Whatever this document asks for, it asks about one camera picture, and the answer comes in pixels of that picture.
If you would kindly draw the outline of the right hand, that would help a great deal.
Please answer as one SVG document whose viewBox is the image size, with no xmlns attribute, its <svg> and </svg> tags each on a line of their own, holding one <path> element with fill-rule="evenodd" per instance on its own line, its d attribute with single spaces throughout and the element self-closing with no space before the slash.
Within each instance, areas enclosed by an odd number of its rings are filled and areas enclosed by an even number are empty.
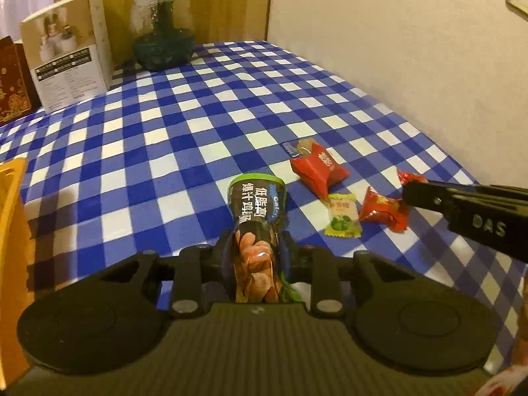
<svg viewBox="0 0 528 396">
<path fill-rule="evenodd" d="M 518 330 L 512 350 L 511 365 L 526 366 L 528 357 L 528 275 L 523 277 L 523 305 L 518 312 Z"/>
</svg>

